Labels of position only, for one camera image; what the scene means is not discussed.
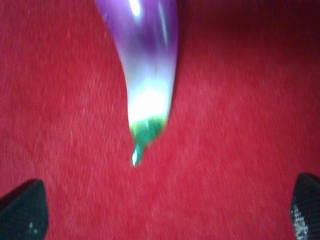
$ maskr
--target red carpet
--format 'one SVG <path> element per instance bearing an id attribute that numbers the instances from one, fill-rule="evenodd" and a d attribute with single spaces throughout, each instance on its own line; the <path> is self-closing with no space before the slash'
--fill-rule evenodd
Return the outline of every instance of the red carpet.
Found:
<path id="1" fill-rule="evenodd" d="M 320 4 L 286 2 L 179 1 L 168 126 L 132 168 L 94 2 L 1 0 L 0 196 L 43 179 L 47 240 L 294 240 L 296 177 L 320 173 Z"/>

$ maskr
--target red fabric surface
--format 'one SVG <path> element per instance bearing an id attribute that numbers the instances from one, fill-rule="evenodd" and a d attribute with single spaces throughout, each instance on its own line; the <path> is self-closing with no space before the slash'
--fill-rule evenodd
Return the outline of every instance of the red fabric surface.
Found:
<path id="1" fill-rule="evenodd" d="M 139 168 L 94 2 L 0 2 L 0 196 L 43 179 L 47 240 L 295 239 L 296 177 L 320 173 L 318 1 L 179 1 L 171 114 Z"/>

